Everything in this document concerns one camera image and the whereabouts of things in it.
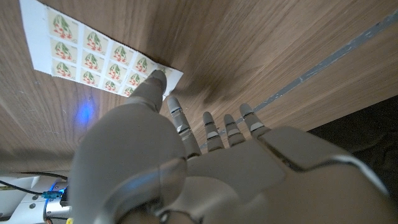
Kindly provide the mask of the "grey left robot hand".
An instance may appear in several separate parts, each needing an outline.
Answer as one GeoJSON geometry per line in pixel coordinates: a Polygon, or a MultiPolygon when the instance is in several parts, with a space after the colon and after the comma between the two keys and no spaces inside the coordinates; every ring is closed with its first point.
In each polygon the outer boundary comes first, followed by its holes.
{"type": "Polygon", "coordinates": [[[85,135],[68,196],[75,223],[396,223],[386,186],[346,150],[299,129],[266,127],[248,105],[225,148],[211,114],[202,154],[176,98],[160,114],[156,70],[85,135]]]}

